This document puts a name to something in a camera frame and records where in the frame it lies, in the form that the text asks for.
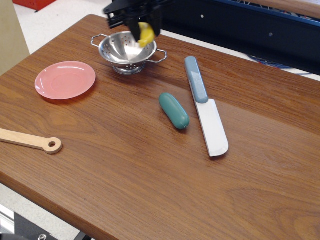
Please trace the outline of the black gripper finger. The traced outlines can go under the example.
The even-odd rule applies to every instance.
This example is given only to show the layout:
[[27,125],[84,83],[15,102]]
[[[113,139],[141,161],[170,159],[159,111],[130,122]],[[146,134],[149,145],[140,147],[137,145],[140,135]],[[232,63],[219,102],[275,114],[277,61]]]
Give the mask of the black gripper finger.
[[155,36],[158,37],[161,34],[162,29],[162,14],[151,13],[147,16],[147,22],[151,25]]
[[129,19],[127,21],[127,26],[129,27],[129,30],[131,31],[135,41],[138,42],[141,37],[141,30],[140,30],[138,20],[137,19]]

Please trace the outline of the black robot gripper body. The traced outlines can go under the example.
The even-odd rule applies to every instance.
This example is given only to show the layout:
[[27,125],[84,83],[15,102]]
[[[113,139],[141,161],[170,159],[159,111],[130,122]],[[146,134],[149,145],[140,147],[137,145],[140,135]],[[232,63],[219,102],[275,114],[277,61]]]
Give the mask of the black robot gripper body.
[[148,23],[148,15],[162,15],[162,10],[172,3],[171,0],[113,0],[103,12],[107,15],[109,26],[115,28],[120,25],[128,26],[128,20]]

